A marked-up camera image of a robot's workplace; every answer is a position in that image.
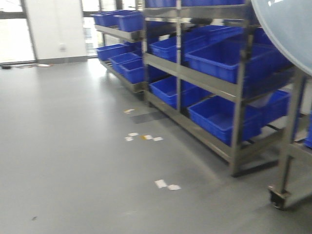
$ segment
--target wall outlet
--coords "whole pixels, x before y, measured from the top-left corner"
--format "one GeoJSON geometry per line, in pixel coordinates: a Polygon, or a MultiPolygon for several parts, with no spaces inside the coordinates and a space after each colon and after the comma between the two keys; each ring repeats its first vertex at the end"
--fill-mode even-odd
{"type": "Polygon", "coordinates": [[[59,44],[59,50],[61,50],[63,52],[66,51],[66,45],[63,43],[59,44]]]}

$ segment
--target white paper piece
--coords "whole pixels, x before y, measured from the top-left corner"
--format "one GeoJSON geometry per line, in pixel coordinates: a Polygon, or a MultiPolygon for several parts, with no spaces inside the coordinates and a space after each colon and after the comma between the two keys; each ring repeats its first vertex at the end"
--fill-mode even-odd
{"type": "Polygon", "coordinates": [[[176,185],[176,184],[172,184],[172,185],[168,186],[168,189],[171,190],[171,191],[176,191],[176,190],[181,189],[181,187],[176,185]]]}
{"type": "Polygon", "coordinates": [[[153,139],[153,137],[152,137],[151,135],[144,135],[144,138],[145,138],[146,140],[151,140],[151,139],[153,139]]]}
{"type": "Polygon", "coordinates": [[[163,140],[164,138],[162,138],[162,137],[155,137],[153,140],[154,141],[160,141],[160,140],[163,140]]]}
{"type": "Polygon", "coordinates": [[[138,133],[129,133],[128,136],[130,137],[135,137],[135,136],[138,136],[139,134],[138,133]]]}
{"type": "Polygon", "coordinates": [[[159,189],[161,189],[161,188],[166,188],[166,187],[167,187],[167,184],[166,184],[166,182],[165,182],[163,179],[156,180],[156,181],[155,181],[155,184],[157,185],[157,187],[158,187],[159,189]]]}
{"type": "Polygon", "coordinates": [[[129,109],[129,110],[125,110],[123,111],[126,115],[130,114],[132,111],[135,111],[135,109],[129,109]]]}
{"type": "Polygon", "coordinates": [[[131,136],[127,136],[127,137],[125,137],[125,139],[126,139],[126,141],[133,141],[133,137],[131,137],[131,136]]]}

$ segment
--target metal rack frame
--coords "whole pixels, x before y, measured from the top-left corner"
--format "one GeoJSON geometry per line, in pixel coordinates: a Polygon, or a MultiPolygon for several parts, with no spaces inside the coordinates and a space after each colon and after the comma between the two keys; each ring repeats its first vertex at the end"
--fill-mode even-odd
{"type": "MultiPolygon", "coordinates": [[[[116,1],[117,3],[117,9],[122,6],[121,1],[116,1]]],[[[138,0],[136,0],[136,10],[138,10],[138,0]]],[[[101,32],[103,35],[108,34],[110,36],[128,41],[128,42],[136,42],[136,41],[141,41],[143,37],[143,31],[135,31],[135,32],[124,32],[121,30],[118,30],[116,27],[104,27],[100,25],[95,25],[95,28],[97,31],[101,32]]],[[[116,72],[113,68],[112,65],[109,61],[101,61],[100,63],[109,71],[110,73],[114,74],[123,84],[126,88],[128,88],[132,93],[140,93],[144,91],[145,84],[144,82],[137,83],[137,84],[132,84],[129,82],[122,74],[119,74],[116,72]]]]}
{"type": "Polygon", "coordinates": [[[301,129],[297,129],[297,122],[300,117],[303,94],[308,75],[297,70],[296,79],[293,85],[292,100],[288,113],[287,126],[283,136],[282,150],[278,165],[278,177],[275,185],[269,186],[271,202],[277,209],[285,208],[286,200],[290,196],[286,187],[289,179],[291,162],[293,159],[304,161],[312,166],[312,149],[303,144],[295,142],[295,135],[301,129]]]}
{"type": "Polygon", "coordinates": [[[158,97],[149,92],[148,74],[146,72],[145,99],[171,119],[189,131],[192,135],[211,148],[219,156],[229,162],[232,176],[238,176],[242,172],[241,166],[251,161],[254,156],[267,149],[269,146],[280,140],[284,129],[277,129],[271,126],[276,132],[262,138],[252,144],[241,142],[242,125],[245,113],[245,107],[251,101],[254,101],[263,95],[245,99],[243,97],[243,83],[245,77],[245,66],[251,56],[253,44],[253,29],[258,26],[255,20],[255,14],[251,5],[251,0],[246,0],[244,5],[224,5],[224,6],[201,6],[201,7],[182,7],[181,0],[176,0],[176,7],[164,8],[145,8],[143,1],[143,13],[145,15],[145,37],[143,40],[143,56],[145,67],[154,66],[173,76],[177,77],[177,110],[164,103],[158,97]],[[245,48],[240,51],[240,64],[238,71],[237,84],[229,83],[219,78],[201,73],[191,68],[185,67],[182,62],[182,41],[183,26],[185,23],[192,23],[196,19],[227,19],[233,20],[238,26],[244,28],[245,48]],[[156,57],[147,53],[147,21],[163,21],[176,23],[177,35],[177,63],[156,57]],[[181,113],[181,80],[185,80],[203,89],[206,89],[216,95],[235,103],[234,111],[234,129],[231,146],[224,144],[221,140],[206,132],[196,125],[189,118],[181,113]]]}

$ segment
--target caster wheel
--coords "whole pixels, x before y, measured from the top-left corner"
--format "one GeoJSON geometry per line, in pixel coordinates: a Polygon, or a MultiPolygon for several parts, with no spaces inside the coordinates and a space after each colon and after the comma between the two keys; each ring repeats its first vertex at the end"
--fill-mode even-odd
{"type": "Polygon", "coordinates": [[[283,211],[285,208],[285,202],[286,200],[282,197],[280,197],[279,195],[277,195],[276,193],[274,193],[273,191],[270,191],[271,194],[271,203],[273,204],[273,206],[278,209],[283,211]]]}

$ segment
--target baseboard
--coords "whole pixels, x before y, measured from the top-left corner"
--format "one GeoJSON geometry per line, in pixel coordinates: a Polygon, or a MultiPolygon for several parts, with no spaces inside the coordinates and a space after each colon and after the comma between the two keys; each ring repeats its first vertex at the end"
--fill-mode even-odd
{"type": "Polygon", "coordinates": [[[68,58],[47,58],[47,59],[38,59],[38,63],[63,64],[63,63],[71,63],[71,62],[86,62],[87,60],[88,60],[87,56],[68,57],[68,58]]]}

